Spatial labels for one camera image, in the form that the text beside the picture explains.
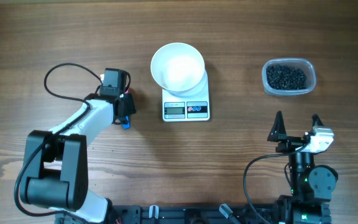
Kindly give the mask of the white bowl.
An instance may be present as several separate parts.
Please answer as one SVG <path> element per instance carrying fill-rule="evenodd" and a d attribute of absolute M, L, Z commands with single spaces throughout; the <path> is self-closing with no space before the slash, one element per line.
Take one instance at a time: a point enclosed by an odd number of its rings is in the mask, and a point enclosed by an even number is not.
<path fill-rule="evenodd" d="M 155 82 L 167 91 L 183 92 L 194 88 L 201 81 L 205 62 L 201 53 L 192 45 L 174 42 L 154 53 L 150 72 Z"/>

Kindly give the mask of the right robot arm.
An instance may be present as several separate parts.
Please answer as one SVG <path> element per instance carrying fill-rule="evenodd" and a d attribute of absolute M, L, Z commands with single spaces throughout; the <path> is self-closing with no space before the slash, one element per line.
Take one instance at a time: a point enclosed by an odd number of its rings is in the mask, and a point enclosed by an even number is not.
<path fill-rule="evenodd" d="M 319 116 L 312 116 L 312 128 L 302 137 L 286 133 L 283 115 L 278 111 L 270 134 L 277 142 L 276 152 L 288 156 L 291 195 L 281 195 L 273 206 L 273 223 L 330 224 L 328 203 L 336 188 L 338 173 L 327 165 L 317 166 L 314 156 L 328 149 L 334 140 L 331 128 L 324 126 Z"/>

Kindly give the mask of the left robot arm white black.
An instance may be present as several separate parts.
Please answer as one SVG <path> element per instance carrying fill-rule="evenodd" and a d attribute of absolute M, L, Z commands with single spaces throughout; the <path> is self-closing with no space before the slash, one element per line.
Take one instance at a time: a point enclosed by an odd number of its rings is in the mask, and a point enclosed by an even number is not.
<path fill-rule="evenodd" d="M 49 131 L 32 131 L 26 140 L 24 163 L 14 186 L 16 207 L 39 217 L 24 204 L 47 209 L 56 220 L 72 218 L 82 223 L 120 223 L 121 217 L 108 198 L 88 188 L 87 148 L 116 119 L 127 124 L 135 113 L 130 93 L 90 94 L 82 108 Z"/>

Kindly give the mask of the pink scoop blue handle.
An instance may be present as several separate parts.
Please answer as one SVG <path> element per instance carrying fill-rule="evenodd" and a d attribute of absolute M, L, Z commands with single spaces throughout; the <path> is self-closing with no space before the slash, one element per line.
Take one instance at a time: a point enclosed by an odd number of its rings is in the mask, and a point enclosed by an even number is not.
<path fill-rule="evenodd" d="M 122 127 L 124 129 L 129 129 L 131 127 L 131 124 L 129 121 L 129 114 L 132 110 L 131 100 L 129 98 L 129 89 L 127 89 L 125 91 L 125 93 L 123 94 L 121 106 L 122 106 L 122 109 L 121 109 Z"/>

